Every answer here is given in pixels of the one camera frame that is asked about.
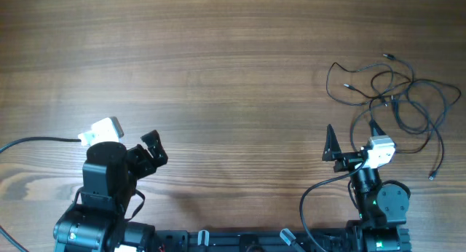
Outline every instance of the wooden table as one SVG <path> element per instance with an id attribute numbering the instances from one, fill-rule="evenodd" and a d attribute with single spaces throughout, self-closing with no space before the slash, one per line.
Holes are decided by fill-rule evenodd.
<path id="1" fill-rule="evenodd" d="M 75 138 L 116 116 L 127 146 L 157 129 L 170 157 L 138 183 L 147 201 L 135 221 L 190 231 L 302 229 L 303 191 L 335 176 L 320 160 L 326 125 L 349 151 L 350 123 L 362 111 L 326 95 L 328 67 L 387 62 L 381 54 L 391 52 L 418 76 L 466 91 L 464 2 L 0 0 L 0 145 L 32 135 Z M 332 92 L 359 101 L 342 84 L 370 92 L 374 71 L 332 74 Z M 427 91 L 418 97 L 435 108 Z M 401 132 L 389 109 L 376 115 L 400 147 L 422 142 Z M 420 122 L 408 108 L 403 115 Z M 441 128 L 446 158 L 435 181 L 427 180 L 435 140 L 381 171 L 411 188 L 414 251 L 466 245 L 465 117 L 460 100 Z M 367 119 L 355 134 L 363 145 Z M 37 142 L 1 155 L 0 224 L 31 251 L 52 250 L 55 222 L 82 185 L 85 152 L 79 143 Z M 310 226 L 358 218 L 346 184 L 307 198 Z M 0 238 L 0 251 L 14 250 Z"/>

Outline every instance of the black cable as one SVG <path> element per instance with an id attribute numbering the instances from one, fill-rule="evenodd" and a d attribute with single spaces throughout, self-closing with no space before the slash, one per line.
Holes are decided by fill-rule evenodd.
<path id="1" fill-rule="evenodd" d="M 29 138 L 21 138 L 11 143 L 7 143 L 3 147 L 0 148 L 0 154 L 3 153 L 8 148 L 17 145 L 19 143 L 29 142 L 29 141 L 58 141 L 58 142 L 81 142 L 81 139 L 67 139 L 67 138 L 56 138 L 56 137 L 48 137 L 48 136 L 35 136 Z M 12 244 L 14 245 L 19 251 L 21 252 L 28 252 L 18 241 L 16 241 L 8 232 L 1 227 L 0 225 L 0 233 Z"/>
<path id="2" fill-rule="evenodd" d="M 126 221 L 126 222 L 129 222 L 131 219 L 133 219 L 133 218 L 139 213 L 139 211 L 141 211 L 141 209 L 142 209 L 143 206 L 144 206 L 144 201 L 146 201 L 146 196 L 145 196 L 143 193 L 141 193 L 141 192 L 140 192 L 139 190 L 137 190 L 137 189 L 136 189 L 135 191 L 136 191 L 136 194 L 137 194 L 140 198 L 142 198 L 143 202 L 141 202 L 141 203 L 138 205 L 138 207 L 134 210 L 133 214 L 131 215 L 131 218 L 125 218 L 125 221 Z"/>
<path id="3" fill-rule="evenodd" d="M 19 244 L 18 241 L 16 241 L 11 235 L 8 234 L 8 232 L 1 227 L 0 225 L 0 233 L 12 244 L 14 245 L 19 251 L 21 252 L 28 252 L 27 249 L 25 249 L 21 244 Z"/>
<path id="4" fill-rule="evenodd" d="M 351 179 L 350 179 L 349 182 L 348 182 L 348 193 L 349 193 L 349 198 L 351 198 L 351 202 L 352 202 L 352 204 L 355 206 L 355 208 L 356 208 L 357 210 L 359 210 L 358 204 L 356 203 L 355 198 L 352 196 L 351 188 L 352 188 L 352 184 L 351 184 Z"/>
<path id="5" fill-rule="evenodd" d="M 29 138 L 21 138 L 16 141 L 7 143 L 2 148 L 0 148 L 0 154 L 14 145 L 17 145 L 19 143 L 29 142 L 29 141 L 81 142 L 81 139 L 56 138 L 56 137 L 49 137 L 49 136 L 34 136 L 34 137 L 29 137 Z"/>
<path id="6" fill-rule="evenodd" d="M 354 127 L 356 126 L 356 123 L 367 112 L 369 112 L 369 114 L 371 115 L 371 119 L 374 119 L 374 115 L 372 113 L 373 109 L 376 109 L 376 108 L 378 108 L 380 106 L 383 106 L 383 105 L 388 106 L 389 103 L 392 105 L 392 111 L 393 111 L 393 114 L 395 116 L 395 121 L 397 122 L 398 127 L 401 130 L 403 130 L 404 132 L 406 132 L 408 134 L 412 134 L 412 135 L 426 134 L 425 142 L 421 146 L 419 146 L 418 148 L 409 149 L 409 150 L 402 150 L 402 149 L 398 150 L 397 149 L 396 150 L 397 153 L 399 153 L 399 154 L 418 153 L 418 152 L 422 151 L 424 149 L 424 147 L 426 147 L 426 145 L 429 143 L 430 139 L 432 138 L 432 135 L 436 134 L 437 138 L 438 138 L 438 142 L 441 145 L 441 158 L 440 158 L 440 161 L 437 164 L 436 168 L 431 172 L 431 174 L 429 176 L 429 179 L 433 180 L 435 178 L 435 176 L 437 175 L 438 170 L 440 169 L 440 167 L 441 167 L 441 165 L 443 163 L 443 158 L 444 158 L 444 155 L 445 155 L 445 146 L 443 144 L 443 139 L 441 137 L 441 134 L 438 132 L 438 128 L 443 124 L 443 121 L 445 120 L 446 115 L 447 115 L 448 111 L 450 110 L 450 108 L 461 98 L 461 95 L 462 95 L 461 90 L 458 87 L 456 87 L 456 86 L 454 86 L 452 84 L 446 84 L 446 83 L 439 82 L 439 81 L 436 81 L 436 80 L 416 79 L 414 69 L 409 63 L 407 63 L 404 60 L 399 60 L 393 55 L 384 55 L 384 56 L 386 58 L 390 59 L 390 60 L 394 60 L 394 61 L 397 61 L 397 62 L 402 63 L 403 65 L 405 65 L 409 69 L 409 71 L 411 72 L 411 78 L 409 76 L 406 76 L 405 74 L 400 73 L 400 72 L 393 71 L 390 66 L 388 66 L 388 65 L 386 65 L 384 63 L 375 63 L 375 64 L 371 64 L 369 66 L 360 68 L 358 70 L 351 71 L 351 70 L 345 69 L 343 66 L 340 66 L 337 62 L 335 62 L 329 68 L 328 73 L 327 73 L 327 80 L 326 80 L 326 85 L 325 85 L 325 88 L 327 89 L 327 94 L 332 99 L 334 99 L 335 101 L 347 104 L 349 106 L 363 106 L 363 105 L 366 105 L 366 104 L 369 105 L 368 109 L 363 111 L 359 116 L 357 116 L 355 118 L 355 120 L 353 121 L 353 123 L 351 124 L 350 133 L 349 133 L 350 143 L 351 143 L 351 145 L 352 145 L 352 147 L 353 147 L 353 149 L 355 151 L 356 151 L 356 147 L 355 147 L 355 144 L 354 144 L 354 141 L 353 141 L 353 132 L 354 132 Z M 359 71 L 363 71 L 363 70 L 366 70 L 366 69 L 369 69 L 369 68 L 372 68 L 372 67 L 375 67 L 375 66 L 388 66 L 389 71 L 381 71 L 378 74 L 376 74 L 374 77 L 372 77 L 372 79 L 371 79 L 371 88 L 376 93 L 375 96 L 367 95 L 364 92 L 357 89 L 356 87 L 353 87 L 350 84 L 345 84 L 344 86 L 346 88 L 348 88 L 350 90 L 353 90 L 353 91 L 356 91 L 359 94 L 361 94 L 364 98 L 368 99 L 368 100 L 363 101 L 361 103 L 351 103 L 351 102 L 344 101 L 342 99 L 338 99 L 335 96 L 333 96 L 332 94 L 330 94 L 330 91 L 328 89 L 328 83 L 329 83 L 329 79 L 330 79 L 330 72 L 331 72 L 333 66 L 335 66 L 335 65 L 339 66 L 343 71 L 346 71 L 348 73 L 357 73 Z M 388 74 L 388 73 L 390 73 L 390 75 L 391 75 L 390 83 L 387 86 L 387 88 L 385 88 L 384 92 L 379 92 L 374 86 L 374 80 L 381 77 L 381 76 L 383 76 L 384 74 Z M 394 75 L 403 77 L 406 81 L 401 82 L 399 84 L 393 85 Z M 419 103 L 417 101 L 413 101 L 410 98 L 411 89 L 414 88 L 414 87 L 419 87 L 421 85 L 433 88 L 437 92 L 437 94 L 441 97 L 441 100 L 442 100 L 442 103 L 443 103 L 443 111 L 439 114 L 439 116 L 435 120 L 431 118 L 430 113 L 427 110 L 427 107 L 424 107 L 421 103 Z M 394 91 L 394 90 L 396 90 L 396 89 L 398 89 L 399 87 L 402 87 L 402 86 L 406 86 L 406 87 L 404 87 L 400 92 L 396 92 L 396 93 L 393 93 L 393 94 L 388 94 L 389 92 L 392 92 L 392 91 Z M 458 96 L 451 103 L 448 103 L 448 101 L 446 99 L 446 96 L 442 92 L 440 86 L 448 87 L 448 88 L 456 90 L 457 93 L 458 93 Z M 379 105 L 373 106 L 373 102 L 375 100 L 380 100 L 382 103 L 379 104 Z M 420 113 L 424 117 L 425 123 L 421 127 L 412 127 L 412 126 L 407 125 L 403 121 L 403 119 L 400 117 L 400 107 L 399 107 L 399 105 L 401 103 L 409 103 L 416 110 L 416 112 Z"/>
<path id="7" fill-rule="evenodd" d="M 323 252 L 327 252 L 322 246 L 320 246 L 317 241 L 315 240 L 315 238 L 312 236 L 311 232 L 309 231 L 309 228 L 307 227 L 307 224 L 306 224 L 306 219 L 304 218 L 304 212 L 303 212 L 303 205 L 304 205 L 304 198 L 306 198 L 306 196 L 313 190 L 313 189 L 316 189 L 318 188 L 319 186 L 323 186 L 325 184 L 329 184 L 329 183 L 332 183 L 332 182 L 335 182 L 335 181 L 338 181 L 338 180 L 342 180 L 344 178 L 347 178 L 347 177 L 350 177 L 354 174 L 356 174 L 357 172 L 359 172 L 362 168 L 364 167 L 364 164 L 360 164 L 359 167 L 357 169 L 355 169 L 354 171 L 346 174 L 346 175 L 342 175 L 342 176 L 337 176 L 335 178 L 331 178 L 331 179 L 328 179 L 328 180 L 325 180 L 325 181 L 322 181 L 320 183 L 317 183 L 313 186 L 311 186 L 310 188 L 308 188 L 302 195 L 301 197 L 301 202 L 299 202 L 299 215 L 301 217 L 301 223 L 303 224 L 303 227 L 304 227 L 304 230 L 306 230 L 306 233 L 307 235 L 309 236 L 309 238 L 311 239 L 311 241 L 320 249 L 322 250 Z"/>

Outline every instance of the black bracket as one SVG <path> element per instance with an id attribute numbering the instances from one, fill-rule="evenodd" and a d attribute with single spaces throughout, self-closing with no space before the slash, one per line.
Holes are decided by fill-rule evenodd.
<path id="1" fill-rule="evenodd" d="M 335 161 L 333 171 L 335 173 L 348 171 L 367 159 L 367 149 L 342 154 L 338 140 L 332 125 L 327 126 L 327 140 L 322 154 L 322 161 Z"/>
<path id="2" fill-rule="evenodd" d="M 155 173 L 157 168 L 168 162 L 167 153 L 163 149 L 159 133 L 156 130 L 143 135 L 141 140 L 146 143 L 149 151 L 138 144 L 136 147 L 128 150 L 126 156 L 129 170 L 137 179 Z"/>

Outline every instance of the wood grain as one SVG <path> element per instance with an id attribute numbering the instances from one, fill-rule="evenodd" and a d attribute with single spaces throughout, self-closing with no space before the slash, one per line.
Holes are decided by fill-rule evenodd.
<path id="1" fill-rule="evenodd" d="M 157 229 L 301 229 L 298 204 L 331 176 L 320 157 L 331 123 L 342 148 L 362 109 L 325 93 L 334 61 L 357 68 L 391 52 L 418 76 L 466 90 L 465 0 L 0 0 L 0 144 L 31 135 L 73 138 L 116 116 L 124 143 L 157 129 L 170 157 L 138 184 L 147 196 L 136 221 Z M 406 72 L 400 65 L 396 70 Z M 369 91 L 374 72 L 336 71 L 332 92 Z M 424 98 L 435 109 L 429 92 Z M 380 125 L 399 143 L 422 142 Z M 410 109 L 403 115 L 419 121 Z M 412 192 L 414 251 L 466 245 L 466 103 L 441 129 L 443 168 L 431 143 L 382 171 Z M 367 122 L 355 131 L 367 140 Z M 0 224 L 31 251 L 51 251 L 52 229 L 82 184 L 86 149 L 24 143 L 0 158 Z M 342 227 L 358 217 L 346 182 L 307 199 L 309 225 Z M 0 251 L 14 251 L 0 239 Z"/>

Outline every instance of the cable plug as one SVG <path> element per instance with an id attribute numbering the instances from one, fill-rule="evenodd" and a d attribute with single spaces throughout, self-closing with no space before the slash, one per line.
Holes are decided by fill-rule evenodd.
<path id="1" fill-rule="evenodd" d="M 393 113 L 396 112 L 396 108 L 398 107 L 398 101 L 397 99 L 395 98 L 395 96 L 392 95 L 392 97 L 390 98 L 390 100 L 392 101 L 392 110 L 393 110 Z"/>
<path id="2" fill-rule="evenodd" d="M 385 106 L 388 106 L 388 103 L 387 103 L 387 101 L 385 100 L 385 98 L 384 98 L 383 96 L 380 98 L 380 101 L 381 101 Z"/>
<path id="3" fill-rule="evenodd" d="M 394 55 L 391 55 L 391 54 L 383 54 L 383 56 L 385 56 L 386 58 L 390 59 L 390 60 L 395 60 L 396 57 Z"/>
<path id="4" fill-rule="evenodd" d="M 437 176 L 437 173 L 438 173 L 438 170 L 435 170 L 433 172 L 431 172 L 430 176 L 429 176 L 429 180 L 434 180 L 435 177 Z"/>
<path id="5" fill-rule="evenodd" d="M 350 90 L 353 90 L 353 91 L 356 91 L 356 88 L 350 84 L 343 84 L 343 86 L 345 86 L 346 88 L 350 89 Z"/>

